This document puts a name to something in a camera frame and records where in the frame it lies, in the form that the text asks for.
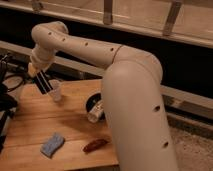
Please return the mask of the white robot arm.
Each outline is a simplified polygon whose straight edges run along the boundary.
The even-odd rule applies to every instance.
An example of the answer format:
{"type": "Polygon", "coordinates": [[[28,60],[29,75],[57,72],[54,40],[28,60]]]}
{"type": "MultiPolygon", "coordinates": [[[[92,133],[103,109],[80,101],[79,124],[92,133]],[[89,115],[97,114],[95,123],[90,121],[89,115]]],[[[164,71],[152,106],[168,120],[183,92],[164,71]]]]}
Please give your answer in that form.
{"type": "Polygon", "coordinates": [[[44,72],[59,51],[105,70],[101,98],[121,171],[179,171],[161,95],[163,69],[151,53],[130,46],[71,36],[60,21],[31,31],[28,73],[44,94],[44,72]]]}

